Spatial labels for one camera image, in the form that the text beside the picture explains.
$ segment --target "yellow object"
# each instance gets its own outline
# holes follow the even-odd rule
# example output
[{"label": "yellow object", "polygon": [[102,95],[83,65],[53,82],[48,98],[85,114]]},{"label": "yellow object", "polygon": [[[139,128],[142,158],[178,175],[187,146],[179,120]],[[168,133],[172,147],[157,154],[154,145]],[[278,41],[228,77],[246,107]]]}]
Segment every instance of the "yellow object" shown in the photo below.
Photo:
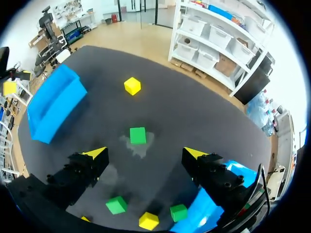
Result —
[{"label": "yellow object", "polygon": [[194,149],[191,149],[191,148],[188,148],[188,147],[185,147],[185,149],[195,158],[195,159],[198,159],[198,157],[206,154],[208,155],[207,153],[204,153],[204,152],[201,152],[201,151],[198,151],[198,150],[194,150]]},{"label": "yellow object", "polygon": [[82,217],[81,219],[83,219],[84,221],[87,221],[87,222],[91,222],[90,220],[88,220],[86,217]]},{"label": "yellow object", "polygon": [[148,212],[144,213],[139,219],[139,226],[150,231],[152,231],[159,223],[159,218]]},{"label": "yellow object", "polygon": [[107,147],[102,147],[96,150],[91,150],[89,152],[83,152],[82,154],[87,154],[88,156],[92,156],[93,160],[96,158],[97,155],[99,155],[104,149],[106,149]]},{"label": "yellow object", "polygon": [[17,92],[17,84],[16,82],[6,81],[3,84],[3,95],[9,95]]},{"label": "yellow object", "polygon": [[31,81],[31,80],[33,79],[33,75],[32,75],[32,73],[31,73],[30,71],[23,70],[22,72],[23,72],[23,73],[30,74],[30,75],[29,75],[29,81]]},{"label": "yellow object", "polygon": [[134,77],[126,80],[124,82],[125,90],[130,93],[132,96],[135,95],[141,89],[140,81]]}]

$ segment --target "black table surface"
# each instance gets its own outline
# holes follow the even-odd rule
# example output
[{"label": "black table surface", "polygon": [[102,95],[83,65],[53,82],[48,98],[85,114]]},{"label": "black table surface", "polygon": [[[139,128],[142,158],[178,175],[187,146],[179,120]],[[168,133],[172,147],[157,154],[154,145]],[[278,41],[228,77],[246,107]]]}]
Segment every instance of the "black table surface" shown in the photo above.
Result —
[{"label": "black table surface", "polygon": [[[138,219],[157,214],[167,230],[170,206],[190,206],[198,190],[181,165],[183,147],[216,152],[252,170],[268,169],[271,146],[244,113],[213,91],[177,71],[128,53],[84,46],[65,62],[81,78],[88,94],[47,145],[30,137],[27,114],[18,130],[28,171],[45,182],[74,152],[109,148],[110,164],[94,188],[67,211],[116,229],[146,231]],[[131,96],[130,77],[141,81]],[[133,146],[129,129],[145,127],[146,145]],[[126,213],[112,215],[105,203],[123,196]]]}]

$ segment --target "green cube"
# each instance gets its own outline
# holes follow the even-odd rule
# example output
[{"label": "green cube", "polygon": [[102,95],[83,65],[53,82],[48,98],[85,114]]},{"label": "green cube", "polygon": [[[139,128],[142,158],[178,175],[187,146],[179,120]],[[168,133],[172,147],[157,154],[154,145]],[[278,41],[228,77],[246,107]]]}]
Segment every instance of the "green cube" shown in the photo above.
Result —
[{"label": "green cube", "polygon": [[145,128],[130,128],[130,139],[132,144],[146,144]]},{"label": "green cube", "polygon": [[186,206],[184,206],[183,204],[172,206],[170,210],[171,210],[171,216],[174,222],[178,222],[180,220],[186,219],[188,216],[188,210]]},{"label": "green cube", "polygon": [[127,204],[121,196],[110,199],[106,206],[113,215],[117,215],[123,212],[126,212]]}]

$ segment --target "blue container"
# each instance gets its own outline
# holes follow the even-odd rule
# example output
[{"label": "blue container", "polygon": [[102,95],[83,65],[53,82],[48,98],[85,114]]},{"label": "blue container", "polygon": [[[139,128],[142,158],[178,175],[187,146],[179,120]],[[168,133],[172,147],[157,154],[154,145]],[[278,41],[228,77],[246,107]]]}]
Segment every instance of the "blue container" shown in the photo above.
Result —
[{"label": "blue container", "polygon": [[66,117],[86,94],[80,77],[73,70],[66,65],[58,67],[28,106],[32,140],[49,144]]},{"label": "blue container", "polygon": [[209,5],[209,6],[208,6],[208,9],[209,9],[210,11],[212,11],[212,12],[215,12],[215,13],[217,13],[217,14],[219,14],[219,15],[221,15],[221,16],[227,18],[227,19],[229,19],[229,20],[231,20],[231,19],[233,18],[233,16],[232,16],[230,13],[228,13],[228,12],[226,12],[226,11],[224,11],[224,10],[222,10],[222,9],[220,9],[220,8],[218,8],[218,7],[216,7],[216,6]]},{"label": "blue container", "polygon": [[[256,178],[256,172],[235,162],[225,163],[227,169],[237,176],[244,176],[244,186],[249,187]],[[224,210],[217,206],[206,191],[201,188],[195,200],[188,209],[188,218],[174,224],[170,231],[176,233],[202,233],[217,226],[217,221]]]}]

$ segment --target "black cabinet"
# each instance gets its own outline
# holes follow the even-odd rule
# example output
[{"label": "black cabinet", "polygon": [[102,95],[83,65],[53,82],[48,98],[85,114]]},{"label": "black cabinet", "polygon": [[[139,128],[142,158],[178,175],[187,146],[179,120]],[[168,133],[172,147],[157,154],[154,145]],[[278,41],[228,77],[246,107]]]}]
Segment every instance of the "black cabinet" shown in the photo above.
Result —
[{"label": "black cabinet", "polygon": [[[259,50],[256,56],[249,63],[249,67],[252,68],[255,61],[262,53]],[[260,66],[255,70],[249,80],[241,87],[241,89],[234,95],[242,104],[246,105],[253,97],[255,97],[269,82],[269,76],[273,71],[273,65],[275,61],[273,57],[267,53]]]}]

